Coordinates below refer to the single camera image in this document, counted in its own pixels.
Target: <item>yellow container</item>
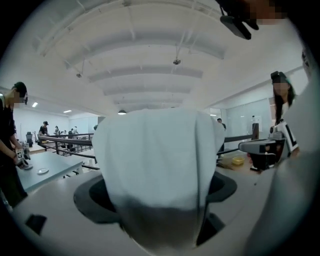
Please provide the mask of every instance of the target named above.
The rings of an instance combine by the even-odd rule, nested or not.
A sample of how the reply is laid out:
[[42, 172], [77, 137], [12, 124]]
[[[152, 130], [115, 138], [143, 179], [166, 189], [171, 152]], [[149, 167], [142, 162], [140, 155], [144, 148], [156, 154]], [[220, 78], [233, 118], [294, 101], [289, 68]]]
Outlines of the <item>yellow container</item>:
[[242, 165], [245, 162], [245, 159], [240, 156], [236, 156], [232, 158], [232, 163], [236, 166]]

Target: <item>white desk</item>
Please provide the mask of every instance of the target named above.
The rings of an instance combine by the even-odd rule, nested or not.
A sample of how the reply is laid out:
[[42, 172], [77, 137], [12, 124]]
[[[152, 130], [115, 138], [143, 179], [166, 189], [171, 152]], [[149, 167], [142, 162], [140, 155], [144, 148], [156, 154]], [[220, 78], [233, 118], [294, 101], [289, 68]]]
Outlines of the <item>white desk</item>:
[[32, 147], [29, 147], [30, 155], [38, 154], [38, 153], [43, 153], [45, 152], [45, 148], [42, 146], [39, 146], [38, 144], [33, 144]]
[[[43, 152], [31, 156], [28, 161], [33, 165], [30, 170], [17, 169], [21, 184], [26, 192], [30, 192], [42, 186], [45, 183], [62, 177], [76, 169], [82, 170], [83, 161], [77, 158], [64, 157], [52, 152]], [[47, 168], [49, 171], [44, 174], [38, 174], [38, 170]]]

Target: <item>black shirt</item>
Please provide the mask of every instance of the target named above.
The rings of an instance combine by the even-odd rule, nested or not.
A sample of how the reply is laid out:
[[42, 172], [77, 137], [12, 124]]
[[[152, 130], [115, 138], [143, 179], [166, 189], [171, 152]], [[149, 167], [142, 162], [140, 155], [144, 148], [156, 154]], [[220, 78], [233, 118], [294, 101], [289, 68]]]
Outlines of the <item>black shirt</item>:
[[42, 132], [43, 135], [47, 135], [48, 134], [48, 129], [47, 127], [44, 127], [43, 125], [41, 125], [40, 129], [39, 129], [39, 133]]
[[[11, 108], [4, 106], [2, 99], [0, 99], [0, 140], [10, 149], [13, 150], [10, 143], [10, 137], [16, 133], [15, 121], [14, 121], [14, 111]], [[4, 153], [0, 151], [0, 160], [3, 161], [12, 160]]]

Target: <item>ceiling light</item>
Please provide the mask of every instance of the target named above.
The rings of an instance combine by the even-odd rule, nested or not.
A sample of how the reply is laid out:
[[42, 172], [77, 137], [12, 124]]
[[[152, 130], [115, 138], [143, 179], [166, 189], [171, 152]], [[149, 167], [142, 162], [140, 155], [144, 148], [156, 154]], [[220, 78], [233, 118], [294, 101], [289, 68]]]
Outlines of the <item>ceiling light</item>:
[[118, 112], [118, 115], [125, 115], [126, 113], [127, 113], [127, 112], [122, 109], [122, 110], [120, 110], [120, 111]]

